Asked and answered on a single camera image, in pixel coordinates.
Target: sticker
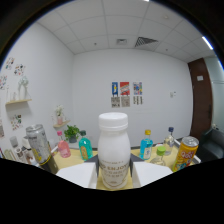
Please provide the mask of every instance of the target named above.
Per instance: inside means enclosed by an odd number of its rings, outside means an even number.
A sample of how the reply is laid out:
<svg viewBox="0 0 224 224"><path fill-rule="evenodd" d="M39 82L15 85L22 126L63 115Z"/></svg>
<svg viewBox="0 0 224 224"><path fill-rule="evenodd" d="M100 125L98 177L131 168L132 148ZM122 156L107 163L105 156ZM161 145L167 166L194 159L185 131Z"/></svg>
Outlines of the sticker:
<svg viewBox="0 0 224 224"><path fill-rule="evenodd" d="M0 76L0 89L4 90L6 86L7 75Z"/></svg>

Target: wall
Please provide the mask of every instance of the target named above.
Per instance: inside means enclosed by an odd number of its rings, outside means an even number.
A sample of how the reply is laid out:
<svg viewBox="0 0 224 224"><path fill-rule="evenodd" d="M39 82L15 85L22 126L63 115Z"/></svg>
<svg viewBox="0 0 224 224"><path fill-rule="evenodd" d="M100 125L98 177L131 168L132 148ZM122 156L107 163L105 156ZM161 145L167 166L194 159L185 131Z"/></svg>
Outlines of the wall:
<svg viewBox="0 0 224 224"><path fill-rule="evenodd" d="M131 106L111 108L112 82L129 81ZM134 81L143 82L143 105L133 105ZM170 98L170 92L176 96ZM185 62L143 50L109 49L75 55L73 65L73 108L76 124L87 131L93 147L98 146L98 116L117 111L128 114L131 146L139 146L144 130L151 129L154 143L163 141L168 127L174 137L188 136L192 122L193 95Z"/></svg>
<svg viewBox="0 0 224 224"><path fill-rule="evenodd" d="M29 79L28 93L32 101L5 106L6 89L0 90L1 118L5 137L0 139L0 147L10 149L9 138L16 136L19 144L26 135L25 128L32 124L43 124L48 139L58 140L57 130L53 128L51 114L57 105L64 106L65 116L74 123L71 106L71 75L73 54L53 34L39 24L32 25L15 43L8 57L14 57L11 70L4 67L1 75L7 75L9 91L17 91L20 77L14 75L16 64L26 66L24 75ZM10 117L22 115L23 128L12 131Z"/></svg>
<svg viewBox="0 0 224 224"><path fill-rule="evenodd" d="M224 131L224 71L217 57L205 58L212 83L213 113L212 123Z"/></svg>

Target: plastic bottle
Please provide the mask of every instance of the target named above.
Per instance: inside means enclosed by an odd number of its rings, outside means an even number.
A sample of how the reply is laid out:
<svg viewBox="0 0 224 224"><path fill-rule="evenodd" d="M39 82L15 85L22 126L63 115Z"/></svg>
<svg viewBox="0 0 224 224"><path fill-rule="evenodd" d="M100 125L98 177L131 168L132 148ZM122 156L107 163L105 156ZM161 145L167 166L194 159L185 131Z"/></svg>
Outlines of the plastic bottle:
<svg viewBox="0 0 224 224"><path fill-rule="evenodd" d="M87 137L85 137L86 136L85 130L80 131L80 135L82 136L82 138L79 141L79 150L82 159L86 161L93 157L92 146L90 140Z"/></svg>
<svg viewBox="0 0 224 224"><path fill-rule="evenodd" d="M166 163L163 160L165 151L166 151L166 148L164 146L158 146L156 151L157 156L154 159L152 159L150 163L160 165L160 166L166 166Z"/></svg>
<svg viewBox="0 0 224 224"><path fill-rule="evenodd" d="M166 148L166 152L164 154L164 156L168 156L171 154L172 149L173 149L173 145L174 145L174 137L173 137L173 127L169 127L168 131L170 132L170 134L164 139L163 145Z"/></svg>
<svg viewBox="0 0 224 224"><path fill-rule="evenodd" d="M153 141L150 139L151 130L145 130L145 137L142 139L140 144L140 155L141 159L147 160L151 157Z"/></svg>
<svg viewBox="0 0 224 224"><path fill-rule="evenodd" d="M58 151L60 152L61 157L67 158L71 156L68 143L62 139L62 131L57 131L57 134L59 136Z"/></svg>
<svg viewBox="0 0 224 224"><path fill-rule="evenodd" d="M109 189L120 189L127 184L131 157L127 127L127 114L114 112L99 116L98 158L103 184Z"/></svg>

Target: jar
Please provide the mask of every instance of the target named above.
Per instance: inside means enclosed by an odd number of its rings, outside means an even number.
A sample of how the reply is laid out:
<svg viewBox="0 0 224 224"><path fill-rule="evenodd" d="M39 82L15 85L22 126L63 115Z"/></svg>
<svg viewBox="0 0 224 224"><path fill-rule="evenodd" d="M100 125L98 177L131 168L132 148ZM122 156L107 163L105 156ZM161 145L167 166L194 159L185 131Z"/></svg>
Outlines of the jar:
<svg viewBox="0 0 224 224"><path fill-rule="evenodd" d="M109 189L120 189L127 184L131 157L127 127L127 114L112 112L99 116L98 158L103 184Z"/></svg>

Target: door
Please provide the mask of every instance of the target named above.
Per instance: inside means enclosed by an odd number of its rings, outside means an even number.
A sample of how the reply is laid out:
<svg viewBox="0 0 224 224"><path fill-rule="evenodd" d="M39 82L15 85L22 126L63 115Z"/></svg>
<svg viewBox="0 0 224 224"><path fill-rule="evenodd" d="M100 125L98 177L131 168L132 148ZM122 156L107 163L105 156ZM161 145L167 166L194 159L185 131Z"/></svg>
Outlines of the door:
<svg viewBox="0 0 224 224"><path fill-rule="evenodd" d="M203 131L211 127L212 87L203 58L188 63L193 88L193 118L190 136L200 139Z"/></svg>

